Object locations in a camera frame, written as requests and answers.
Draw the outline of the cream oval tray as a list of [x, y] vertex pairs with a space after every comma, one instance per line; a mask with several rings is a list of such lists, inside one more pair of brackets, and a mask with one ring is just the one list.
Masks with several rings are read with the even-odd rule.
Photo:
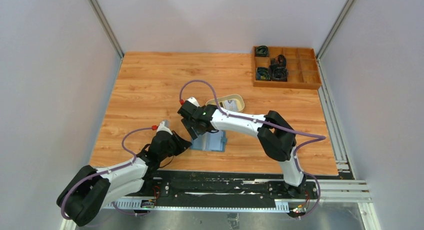
[[245, 109], [245, 102], [241, 95], [238, 94], [217, 97], [217, 102], [223, 111], [242, 113]]

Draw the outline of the blue card holder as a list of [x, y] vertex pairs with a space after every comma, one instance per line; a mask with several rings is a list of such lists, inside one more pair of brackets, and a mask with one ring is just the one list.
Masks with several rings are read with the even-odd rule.
[[210, 152], [225, 152], [227, 144], [227, 136], [225, 131], [216, 133], [207, 132], [191, 140], [191, 150], [210, 151]]

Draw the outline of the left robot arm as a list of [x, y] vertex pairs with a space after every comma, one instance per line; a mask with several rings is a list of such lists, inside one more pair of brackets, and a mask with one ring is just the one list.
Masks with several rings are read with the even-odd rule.
[[78, 226], [88, 224], [106, 205], [142, 190], [163, 160], [180, 155], [191, 145], [175, 131], [158, 130], [139, 153], [131, 151], [127, 161], [101, 168], [83, 166], [56, 200], [62, 217]]

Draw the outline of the white printed card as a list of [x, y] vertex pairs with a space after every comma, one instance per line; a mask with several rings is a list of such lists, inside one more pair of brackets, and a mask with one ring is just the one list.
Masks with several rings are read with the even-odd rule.
[[236, 100], [224, 100], [222, 105], [226, 110], [229, 111], [237, 112], [239, 110]]

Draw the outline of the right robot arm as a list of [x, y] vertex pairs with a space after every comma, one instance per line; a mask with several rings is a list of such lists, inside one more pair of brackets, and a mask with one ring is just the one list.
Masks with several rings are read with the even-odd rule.
[[195, 98], [180, 101], [178, 114], [192, 139], [205, 133], [233, 131], [256, 138], [265, 154], [277, 161], [283, 172], [283, 191], [298, 197], [305, 191], [306, 177], [295, 162], [296, 133], [276, 111], [249, 115], [216, 105], [200, 106]]

